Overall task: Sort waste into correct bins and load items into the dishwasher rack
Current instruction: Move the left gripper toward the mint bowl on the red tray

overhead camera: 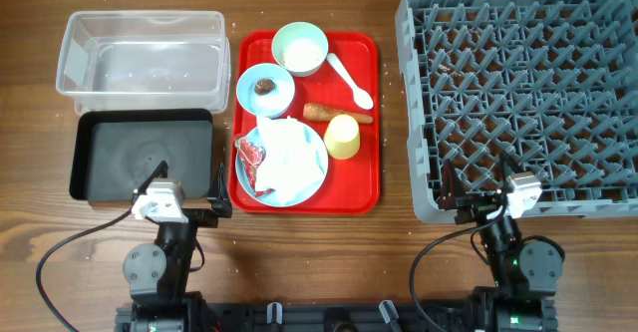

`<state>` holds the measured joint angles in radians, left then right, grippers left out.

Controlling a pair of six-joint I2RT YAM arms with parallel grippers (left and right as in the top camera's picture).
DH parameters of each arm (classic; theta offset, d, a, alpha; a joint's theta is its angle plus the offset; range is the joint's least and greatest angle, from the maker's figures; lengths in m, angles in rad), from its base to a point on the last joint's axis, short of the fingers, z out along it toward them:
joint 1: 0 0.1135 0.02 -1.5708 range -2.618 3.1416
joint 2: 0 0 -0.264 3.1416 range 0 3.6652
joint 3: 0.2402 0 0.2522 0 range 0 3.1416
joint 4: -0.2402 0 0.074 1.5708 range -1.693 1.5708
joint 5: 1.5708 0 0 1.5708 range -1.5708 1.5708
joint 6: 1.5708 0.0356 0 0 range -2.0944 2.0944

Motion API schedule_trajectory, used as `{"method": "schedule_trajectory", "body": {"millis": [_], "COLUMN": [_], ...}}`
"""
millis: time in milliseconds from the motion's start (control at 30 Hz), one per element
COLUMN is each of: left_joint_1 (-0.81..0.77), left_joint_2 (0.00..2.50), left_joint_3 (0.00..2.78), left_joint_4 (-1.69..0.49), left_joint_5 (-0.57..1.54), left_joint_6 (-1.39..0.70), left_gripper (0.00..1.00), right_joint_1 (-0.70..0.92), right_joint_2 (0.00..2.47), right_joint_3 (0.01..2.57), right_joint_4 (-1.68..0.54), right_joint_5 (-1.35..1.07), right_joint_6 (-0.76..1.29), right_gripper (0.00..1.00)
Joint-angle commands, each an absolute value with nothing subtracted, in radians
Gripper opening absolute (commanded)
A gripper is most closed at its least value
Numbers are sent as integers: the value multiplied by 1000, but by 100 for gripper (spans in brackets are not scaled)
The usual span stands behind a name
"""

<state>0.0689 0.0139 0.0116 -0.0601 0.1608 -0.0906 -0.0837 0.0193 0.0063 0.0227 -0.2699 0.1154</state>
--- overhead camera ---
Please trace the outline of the white napkin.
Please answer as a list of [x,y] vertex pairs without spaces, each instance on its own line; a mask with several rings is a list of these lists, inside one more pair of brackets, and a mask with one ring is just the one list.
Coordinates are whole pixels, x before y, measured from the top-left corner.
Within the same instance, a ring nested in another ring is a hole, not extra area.
[[272,120],[257,118],[257,130],[266,150],[257,169],[255,187],[273,188],[280,203],[292,201],[302,190],[325,177],[317,149],[306,137],[303,123],[293,118]]

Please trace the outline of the green bowl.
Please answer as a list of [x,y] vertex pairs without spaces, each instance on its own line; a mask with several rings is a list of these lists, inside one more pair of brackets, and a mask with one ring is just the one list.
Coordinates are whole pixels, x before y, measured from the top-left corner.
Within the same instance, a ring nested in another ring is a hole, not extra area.
[[308,77],[316,73],[328,51],[326,34],[308,22],[293,22],[281,27],[271,43],[275,62],[294,77]]

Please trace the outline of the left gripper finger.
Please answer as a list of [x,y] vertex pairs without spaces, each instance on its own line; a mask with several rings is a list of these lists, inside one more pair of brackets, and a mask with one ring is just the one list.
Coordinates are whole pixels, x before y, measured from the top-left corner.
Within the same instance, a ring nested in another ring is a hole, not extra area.
[[220,163],[209,187],[206,200],[217,217],[231,218],[232,204],[225,183],[225,166]]
[[149,185],[156,178],[167,178],[168,164],[166,161],[161,161],[150,176],[134,190],[134,193],[145,193]]

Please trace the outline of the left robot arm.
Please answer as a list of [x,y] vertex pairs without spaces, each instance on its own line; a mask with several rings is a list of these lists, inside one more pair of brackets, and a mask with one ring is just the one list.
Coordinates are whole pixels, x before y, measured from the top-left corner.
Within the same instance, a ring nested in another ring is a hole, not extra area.
[[208,208],[185,207],[181,182],[167,176],[168,164],[159,163],[134,190],[132,215],[158,226],[154,242],[133,248],[123,272],[130,285],[132,307],[117,312],[117,331],[220,331],[221,319],[207,306],[202,294],[188,292],[187,280],[196,268],[193,253],[201,250],[197,231],[216,228],[221,218],[232,216],[225,186],[225,168],[219,166],[206,200]]

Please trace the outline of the white plastic spoon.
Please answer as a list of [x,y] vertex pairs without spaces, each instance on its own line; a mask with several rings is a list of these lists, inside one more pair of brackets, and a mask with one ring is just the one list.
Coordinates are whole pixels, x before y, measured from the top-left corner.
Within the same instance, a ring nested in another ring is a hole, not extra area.
[[353,80],[343,63],[334,53],[328,53],[326,60],[329,65],[335,70],[335,72],[343,79],[352,91],[354,103],[363,110],[371,110],[374,107],[374,102],[371,95],[361,89]]

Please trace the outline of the small light blue bowl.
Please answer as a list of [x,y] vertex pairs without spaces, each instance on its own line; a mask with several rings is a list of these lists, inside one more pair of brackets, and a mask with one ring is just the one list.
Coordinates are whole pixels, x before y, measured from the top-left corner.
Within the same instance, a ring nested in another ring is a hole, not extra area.
[[[254,86],[262,78],[273,80],[276,89],[259,96],[254,92]],[[292,104],[294,96],[293,77],[282,67],[271,63],[248,68],[240,75],[236,85],[236,98],[240,107],[256,117],[274,119],[282,116]]]

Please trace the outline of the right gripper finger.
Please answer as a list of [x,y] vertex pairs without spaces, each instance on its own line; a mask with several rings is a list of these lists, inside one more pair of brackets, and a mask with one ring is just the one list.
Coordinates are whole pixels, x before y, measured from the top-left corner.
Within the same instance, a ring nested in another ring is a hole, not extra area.
[[439,208],[442,210],[465,208],[468,205],[468,197],[456,168],[450,160],[444,161],[441,173]]
[[499,154],[499,169],[501,173],[501,190],[509,192],[510,188],[508,187],[508,178],[512,174],[522,172],[522,167],[519,162],[507,152],[501,152]]

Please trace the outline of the yellow plastic cup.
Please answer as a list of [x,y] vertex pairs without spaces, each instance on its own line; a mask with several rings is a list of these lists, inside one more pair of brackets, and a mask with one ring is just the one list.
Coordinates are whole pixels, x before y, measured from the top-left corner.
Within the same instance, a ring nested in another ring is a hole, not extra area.
[[360,148],[358,122],[348,115],[333,118],[323,137],[328,154],[337,160],[352,158]]

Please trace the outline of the orange carrot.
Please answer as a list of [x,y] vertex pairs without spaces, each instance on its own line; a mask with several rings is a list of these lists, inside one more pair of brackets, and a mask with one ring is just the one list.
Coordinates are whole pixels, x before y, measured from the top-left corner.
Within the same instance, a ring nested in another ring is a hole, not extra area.
[[373,123],[371,116],[339,110],[317,103],[306,103],[303,107],[303,117],[311,122],[329,122],[340,115],[349,116],[359,124],[371,125]]

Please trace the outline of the red snack wrapper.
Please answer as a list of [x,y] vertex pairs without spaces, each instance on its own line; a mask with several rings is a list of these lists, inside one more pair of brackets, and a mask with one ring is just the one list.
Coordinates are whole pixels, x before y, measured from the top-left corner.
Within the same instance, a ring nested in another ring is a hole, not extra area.
[[254,195],[261,197],[274,192],[273,188],[259,190],[255,187],[257,169],[263,163],[266,156],[265,148],[252,143],[247,136],[241,135],[235,137],[234,145],[237,148],[238,157],[243,164],[243,170]]

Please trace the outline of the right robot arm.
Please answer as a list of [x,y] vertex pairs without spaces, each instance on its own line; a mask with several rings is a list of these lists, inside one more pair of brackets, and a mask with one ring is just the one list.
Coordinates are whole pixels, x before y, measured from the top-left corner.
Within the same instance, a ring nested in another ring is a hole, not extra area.
[[457,224],[476,225],[494,286],[475,288],[459,310],[440,315],[453,331],[556,331],[551,298],[562,275],[565,251],[545,236],[524,237],[518,228],[517,220],[535,207],[542,194],[539,178],[506,153],[500,156],[499,167],[500,188],[470,195],[453,163],[443,164],[440,208],[453,209]]

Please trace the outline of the brown food scrap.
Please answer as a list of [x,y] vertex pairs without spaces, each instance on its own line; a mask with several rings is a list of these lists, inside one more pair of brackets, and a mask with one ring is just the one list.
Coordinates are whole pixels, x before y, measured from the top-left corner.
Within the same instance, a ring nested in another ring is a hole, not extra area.
[[268,78],[259,79],[254,86],[254,92],[259,96],[267,95],[275,89],[275,82]]

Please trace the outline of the white rice pile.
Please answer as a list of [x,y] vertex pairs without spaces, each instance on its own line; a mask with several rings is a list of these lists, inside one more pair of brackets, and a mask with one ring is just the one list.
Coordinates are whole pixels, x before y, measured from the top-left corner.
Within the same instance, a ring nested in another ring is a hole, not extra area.
[[281,53],[283,66],[294,72],[307,72],[323,60],[323,51],[319,45],[307,38],[289,43]]

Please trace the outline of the large light blue plate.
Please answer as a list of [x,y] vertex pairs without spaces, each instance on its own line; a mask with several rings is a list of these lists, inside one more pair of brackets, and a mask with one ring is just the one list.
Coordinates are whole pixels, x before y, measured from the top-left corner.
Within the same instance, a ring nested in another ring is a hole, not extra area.
[[235,138],[235,173],[240,186],[270,207],[290,207],[313,196],[328,172],[322,138],[291,117],[259,117],[256,127]]

